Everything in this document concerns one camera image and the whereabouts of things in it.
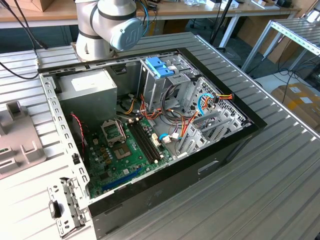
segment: label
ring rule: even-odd
[[[297,88],[296,86],[290,87],[291,91],[294,92],[295,94],[301,93],[300,89]]]
[[[168,69],[170,69],[170,70],[176,70],[177,67],[176,67],[176,66],[168,66]]]
[[[74,87],[74,90],[83,91],[87,89],[97,88],[104,84],[104,81],[106,80],[106,76],[103,72],[90,75],[90,76],[82,76],[78,78],[74,78],[71,80],[71,83]]]
[[[308,97],[300,97],[300,99],[305,103],[305,104],[312,104],[313,101],[310,100]]]

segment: ram slot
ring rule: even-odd
[[[139,123],[133,123],[128,126],[130,132],[132,133],[134,139],[138,143],[143,154],[147,158],[150,164],[153,164],[155,160],[160,160],[160,154],[158,153],[155,146],[152,144],[150,139],[147,137],[145,131]]]

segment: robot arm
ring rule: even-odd
[[[76,0],[79,35],[76,52],[84,60],[106,59],[110,47],[132,48],[143,34],[133,0]]]

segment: metal shelf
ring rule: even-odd
[[[273,47],[276,45],[281,35],[284,35],[291,40],[295,41],[297,44],[305,48],[302,54],[297,58],[294,64],[290,67],[290,70],[299,62],[306,51],[310,51],[315,55],[320,55],[320,26],[315,25],[306,21],[304,18],[295,19],[281,19],[281,20],[270,20],[264,31],[262,32],[260,38],[253,47],[251,53],[243,64],[241,70],[246,71],[250,66],[252,60],[263,44],[265,38],[267,37],[270,29],[275,29],[278,31],[277,36],[272,41],[271,45],[264,53],[266,56]]]

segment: expansion slot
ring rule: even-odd
[[[142,150],[143,154],[145,155],[146,159],[150,164],[153,164],[155,160],[159,161],[161,159],[157,149],[150,141],[150,139],[148,138],[144,129],[138,121],[129,123],[128,129],[132,133],[134,139],[138,143],[140,149]]]
[[[103,191],[107,191],[108,189],[112,189],[112,188],[116,187],[119,184],[122,184],[122,183],[124,183],[126,181],[129,181],[129,180],[133,179],[135,176],[138,175],[140,170],[141,170],[141,168],[135,170],[134,172],[132,172],[132,173],[126,175],[126,176],[123,176],[123,177],[119,178],[118,180],[115,180],[113,182],[110,182],[110,183],[104,185],[102,187],[102,192]]]

